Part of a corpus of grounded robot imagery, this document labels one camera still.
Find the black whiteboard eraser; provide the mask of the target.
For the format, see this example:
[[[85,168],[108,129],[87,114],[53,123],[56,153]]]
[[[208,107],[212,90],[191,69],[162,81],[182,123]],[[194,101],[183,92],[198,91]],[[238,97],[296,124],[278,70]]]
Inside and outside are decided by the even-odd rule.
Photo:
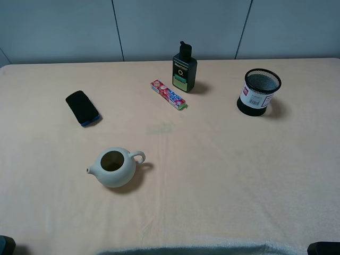
[[[82,90],[70,94],[65,101],[82,127],[100,119],[99,111]]]

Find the black object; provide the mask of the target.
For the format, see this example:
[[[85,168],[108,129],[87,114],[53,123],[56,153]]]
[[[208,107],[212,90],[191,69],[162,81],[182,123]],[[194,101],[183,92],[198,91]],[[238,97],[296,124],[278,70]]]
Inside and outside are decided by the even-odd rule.
[[[340,255],[339,242],[315,242],[308,246],[308,255]]]
[[[8,236],[0,236],[0,255],[12,255],[16,247],[15,241]]]

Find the black mesh pen holder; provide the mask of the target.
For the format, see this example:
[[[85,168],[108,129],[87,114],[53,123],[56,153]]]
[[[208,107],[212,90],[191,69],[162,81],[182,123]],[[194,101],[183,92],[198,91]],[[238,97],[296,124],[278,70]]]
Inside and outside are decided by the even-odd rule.
[[[251,69],[245,74],[244,86],[236,105],[245,115],[261,116],[281,85],[276,73],[267,69]]]

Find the dark green pump bottle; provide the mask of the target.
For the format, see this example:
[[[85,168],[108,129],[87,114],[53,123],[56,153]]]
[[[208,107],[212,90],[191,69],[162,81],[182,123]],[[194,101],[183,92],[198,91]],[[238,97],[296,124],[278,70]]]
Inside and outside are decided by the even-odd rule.
[[[180,51],[173,57],[173,86],[190,92],[195,85],[197,64],[197,60],[192,57],[192,46],[181,41]]]

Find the black object bottom left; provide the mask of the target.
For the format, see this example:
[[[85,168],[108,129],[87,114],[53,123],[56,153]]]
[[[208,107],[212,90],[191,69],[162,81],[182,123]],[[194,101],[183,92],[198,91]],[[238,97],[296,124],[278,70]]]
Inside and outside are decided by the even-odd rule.
[[[0,255],[12,255],[16,247],[15,241],[8,236],[0,236]]]

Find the red toothpaste box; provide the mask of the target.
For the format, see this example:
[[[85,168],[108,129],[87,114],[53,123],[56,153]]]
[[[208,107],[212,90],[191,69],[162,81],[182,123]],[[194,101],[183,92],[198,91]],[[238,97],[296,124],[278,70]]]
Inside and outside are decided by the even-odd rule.
[[[164,85],[161,81],[155,80],[150,83],[152,90],[161,95],[177,110],[182,110],[186,106],[186,101],[177,95],[173,90]]]

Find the cream ceramic teapot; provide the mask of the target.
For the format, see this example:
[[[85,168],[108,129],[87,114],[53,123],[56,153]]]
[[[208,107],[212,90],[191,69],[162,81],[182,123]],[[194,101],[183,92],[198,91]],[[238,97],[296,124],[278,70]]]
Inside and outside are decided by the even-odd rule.
[[[146,160],[142,151],[129,152],[121,147],[112,147],[100,153],[95,163],[87,168],[107,188],[119,188],[134,176],[136,167]]]

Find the black object bottom right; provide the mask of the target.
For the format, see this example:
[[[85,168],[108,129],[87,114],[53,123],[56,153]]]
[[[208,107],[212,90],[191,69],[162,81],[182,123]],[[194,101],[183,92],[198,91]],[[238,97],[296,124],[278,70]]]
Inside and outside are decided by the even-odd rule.
[[[308,255],[340,255],[339,242],[315,242],[308,246]]]

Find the beige table cloth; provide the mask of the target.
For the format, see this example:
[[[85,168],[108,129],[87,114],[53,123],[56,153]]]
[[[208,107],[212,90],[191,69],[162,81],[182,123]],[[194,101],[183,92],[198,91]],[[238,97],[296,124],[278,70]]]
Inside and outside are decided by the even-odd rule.
[[[251,69],[282,85],[261,116],[236,102]],[[172,64],[1,68],[1,234],[28,254],[272,243],[305,252],[339,241],[339,59],[200,61],[187,107]],[[100,119],[82,127],[65,99],[82,90]],[[119,188],[87,168],[121,147],[146,160]]]

